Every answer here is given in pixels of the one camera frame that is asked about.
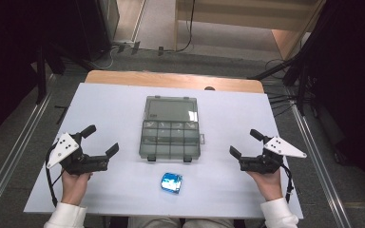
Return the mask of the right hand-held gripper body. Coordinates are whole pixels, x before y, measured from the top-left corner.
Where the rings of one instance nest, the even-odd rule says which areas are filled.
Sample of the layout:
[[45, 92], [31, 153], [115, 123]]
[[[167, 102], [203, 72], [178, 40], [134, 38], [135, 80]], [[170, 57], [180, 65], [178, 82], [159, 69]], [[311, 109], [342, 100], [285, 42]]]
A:
[[262, 154], [256, 157], [239, 159], [241, 171], [251, 171], [260, 174], [273, 174], [283, 166], [283, 157], [305, 159], [307, 155], [285, 141], [281, 137], [264, 136]]

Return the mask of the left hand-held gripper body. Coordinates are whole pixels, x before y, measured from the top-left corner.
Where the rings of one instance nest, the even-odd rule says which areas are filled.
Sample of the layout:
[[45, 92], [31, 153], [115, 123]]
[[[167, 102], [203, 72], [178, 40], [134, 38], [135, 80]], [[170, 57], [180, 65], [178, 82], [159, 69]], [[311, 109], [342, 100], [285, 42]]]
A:
[[48, 153], [46, 169], [49, 170], [60, 163], [70, 175], [106, 171], [110, 150], [103, 156], [89, 156], [83, 152], [82, 138], [87, 138], [89, 135], [91, 132], [63, 133], [54, 145], [53, 151]]

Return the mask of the clear plastic compartment box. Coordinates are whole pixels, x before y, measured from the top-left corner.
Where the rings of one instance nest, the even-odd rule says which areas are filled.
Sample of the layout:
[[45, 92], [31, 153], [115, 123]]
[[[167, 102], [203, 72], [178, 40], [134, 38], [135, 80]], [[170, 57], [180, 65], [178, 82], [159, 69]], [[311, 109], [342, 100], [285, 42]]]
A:
[[149, 162], [197, 160], [201, 155], [197, 99], [148, 96], [139, 154]]

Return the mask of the blue shiny packet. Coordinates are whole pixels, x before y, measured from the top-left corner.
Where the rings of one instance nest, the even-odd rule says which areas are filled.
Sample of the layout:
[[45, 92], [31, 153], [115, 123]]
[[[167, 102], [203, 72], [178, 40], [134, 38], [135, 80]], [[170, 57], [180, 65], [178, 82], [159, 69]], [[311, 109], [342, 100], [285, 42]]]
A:
[[174, 173], [164, 173], [161, 180], [161, 188], [173, 194], [179, 194], [183, 183], [183, 176]]

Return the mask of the person's right hand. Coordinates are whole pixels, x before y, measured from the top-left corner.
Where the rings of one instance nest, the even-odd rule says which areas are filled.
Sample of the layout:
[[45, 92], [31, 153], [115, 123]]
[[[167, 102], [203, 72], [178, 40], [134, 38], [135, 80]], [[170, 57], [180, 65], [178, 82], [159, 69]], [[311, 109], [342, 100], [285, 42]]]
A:
[[279, 170], [273, 174], [260, 174], [251, 171], [247, 171], [247, 174], [256, 182], [260, 193], [266, 201], [277, 200], [283, 197]]

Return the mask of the person's left hand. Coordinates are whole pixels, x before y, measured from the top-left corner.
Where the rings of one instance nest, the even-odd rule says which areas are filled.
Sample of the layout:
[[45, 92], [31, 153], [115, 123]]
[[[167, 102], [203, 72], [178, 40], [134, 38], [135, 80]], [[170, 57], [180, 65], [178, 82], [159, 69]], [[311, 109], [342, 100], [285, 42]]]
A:
[[78, 206], [86, 193], [87, 183], [92, 173], [82, 175], [70, 175], [65, 171], [62, 175], [63, 194], [62, 203]]

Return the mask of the black metal stand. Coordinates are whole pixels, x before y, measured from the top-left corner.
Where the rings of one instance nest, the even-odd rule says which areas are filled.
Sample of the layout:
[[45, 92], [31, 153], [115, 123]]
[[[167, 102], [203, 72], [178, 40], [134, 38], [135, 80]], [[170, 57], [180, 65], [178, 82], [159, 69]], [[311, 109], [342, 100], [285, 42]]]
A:
[[40, 104], [47, 95], [46, 65], [55, 74], [63, 74], [66, 69], [61, 59], [60, 47], [50, 42], [45, 42], [37, 48], [37, 104]]
[[309, 37], [300, 51], [294, 57], [283, 61], [277, 66], [273, 66], [272, 68], [265, 70], [259, 75], [249, 76], [247, 77], [247, 80], [260, 81], [286, 68], [287, 71], [282, 79], [283, 84], [285, 86], [292, 86], [295, 81], [298, 81], [298, 95], [296, 97], [296, 105], [298, 112], [301, 115], [304, 115], [303, 107], [305, 101], [306, 81], [310, 64], [309, 54], [312, 52], [314, 42], [314, 39]]

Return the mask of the person's legs beige trousers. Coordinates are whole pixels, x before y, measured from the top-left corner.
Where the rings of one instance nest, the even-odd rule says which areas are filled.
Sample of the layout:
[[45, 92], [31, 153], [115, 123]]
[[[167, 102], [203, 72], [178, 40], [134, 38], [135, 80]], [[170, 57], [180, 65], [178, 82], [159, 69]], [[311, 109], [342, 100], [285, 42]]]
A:
[[127, 228], [235, 228], [232, 219], [131, 217]]

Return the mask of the light wooden furniture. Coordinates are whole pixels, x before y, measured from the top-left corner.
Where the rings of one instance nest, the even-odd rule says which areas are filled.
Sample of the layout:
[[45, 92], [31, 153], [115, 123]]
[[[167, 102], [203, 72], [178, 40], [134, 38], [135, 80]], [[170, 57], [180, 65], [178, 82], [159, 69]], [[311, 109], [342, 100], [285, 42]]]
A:
[[327, 0], [175, 0], [175, 25], [181, 20], [272, 30], [280, 56], [311, 32]]

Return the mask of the metal floor rail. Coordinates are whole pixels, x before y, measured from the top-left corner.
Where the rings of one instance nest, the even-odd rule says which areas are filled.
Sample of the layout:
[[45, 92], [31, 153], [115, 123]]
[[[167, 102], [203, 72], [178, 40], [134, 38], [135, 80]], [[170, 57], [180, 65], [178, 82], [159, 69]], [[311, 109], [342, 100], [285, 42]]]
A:
[[319, 154], [317, 143], [311, 133], [306, 118], [300, 114], [296, 106], [292, 108], [292, 112], [307, 147], [308, 157], [311, 159], [313, 166], [316, 169], [319, 182], [336, 221], [337, 228], [353, 228], [344, 204], [342, 203], [325, 163]]
[[48, 92], [39, 104], [31, 100], [36, 94], [32, 90], [0, 126], [0, 198], [48, 105], [57, 78], [56, 74], [49, 75]]

